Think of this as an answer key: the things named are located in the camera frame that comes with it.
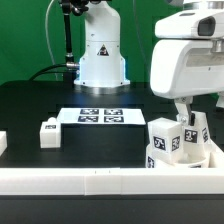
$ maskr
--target warning label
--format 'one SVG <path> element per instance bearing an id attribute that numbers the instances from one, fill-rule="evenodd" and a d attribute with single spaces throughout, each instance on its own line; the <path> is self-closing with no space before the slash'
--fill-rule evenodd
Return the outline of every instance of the warning label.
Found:
<path id="1" fill-rule="evenodd" d="M 97 54 L 98 56 L 109 56 L 109 53 L 107 51 L 107 48 L 105 47 L 105 45 L 103 45 L 100 49 L 100 51 Z"/>

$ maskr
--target cube with marker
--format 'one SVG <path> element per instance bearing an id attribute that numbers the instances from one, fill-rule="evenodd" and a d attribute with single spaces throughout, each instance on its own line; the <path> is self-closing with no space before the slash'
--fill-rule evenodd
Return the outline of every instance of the cube with marker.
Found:
<path id="1" fill-rule="evenodd" d="M 148 123 L 152 156 L 168 164 L 183 157 L 182 126 L 179 122 L 159 118 Z"/>
<path id="2" fill-rule="evenodd" d="M 61 147 L 61 123 L 56 118 L 49 118 L 43 122 L 40 129 L 41 148 Z"/>

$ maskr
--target white paper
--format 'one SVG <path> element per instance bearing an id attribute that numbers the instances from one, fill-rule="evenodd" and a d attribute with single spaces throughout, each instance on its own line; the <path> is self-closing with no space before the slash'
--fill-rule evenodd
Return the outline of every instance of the white paper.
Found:
<path id="1" fill-rule="evenodd" d="M 124 108 L 62 108 L 57 121 L 62 124 L 146 124 L 140 109 Z"/>

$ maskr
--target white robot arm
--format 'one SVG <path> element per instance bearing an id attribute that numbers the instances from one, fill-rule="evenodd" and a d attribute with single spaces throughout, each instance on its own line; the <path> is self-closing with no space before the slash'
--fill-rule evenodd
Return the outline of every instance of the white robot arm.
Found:
<path id="1" fill-rule="evenodd" d="M 66 61 L 73 66 L 69 14 L 85 12 L 86 51 L 80 59 L 75 87 L 91 93 L 113 93 L 130 84 L 125 78 L 125 59 L 120 54 L 120 16 L 107 0 L 61 0 L 66 30 Z"/>
<path id="2" fill-rule="evenodd" d="M 156 95 L 175 99 L 224 91 L 224 1 L 185 0 L 184 11 L 156 24 L 156 35 L 166 38 L 153 52 Z"/>
<path id="3" fill-rule="evenodd" d="M 166 2 L 181 6 L 178 0 Z M 164 119 L 149 122 L 147 162 L 151 158 L 195 167 L 192 158 L 201 156 L 201 162 L 209 160 L 214 148 L 205 113 L 191 111 L 193 96 L 221 92 L 217 106 L 224 108 L 224 1 L 184 0 L 182 3 L 182 12 L 156 24 L 156 36 L 163 40 L 154 48 L 150 74 L 154 94 L 174 99 L 178 122 Z M 172 128 L 181 124 L 181 128 L 175 133 L 166 123 Z M 178 151 L 174 144 L 177 139 Z M 166 148 L 166 142 L 173 144 Z"/>

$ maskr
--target black table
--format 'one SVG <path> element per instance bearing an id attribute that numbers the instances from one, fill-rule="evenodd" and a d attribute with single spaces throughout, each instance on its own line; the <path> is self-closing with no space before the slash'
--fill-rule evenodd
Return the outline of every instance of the black table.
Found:
<path id="1" fill-rule="evenodd" d="M 223 120 L 216 100 L 195 97 L 193 110 L 207 113 L 212 139 L 223 147 Z M 147 126 L 63 126 L 62 147 L 41 150 L 42 121 L 62 107 L 138 108 L 146 122 L 175 120 L 172 100 L 152 94 L 147 83 L 127 92 L 91 95 L 62 82 L 15 81 L 0 87 L 0 130 L 8 148 L 1 168 L 144 167 Z M 223 195 L 1 196 L 0 223 L 222 223 Z"/>

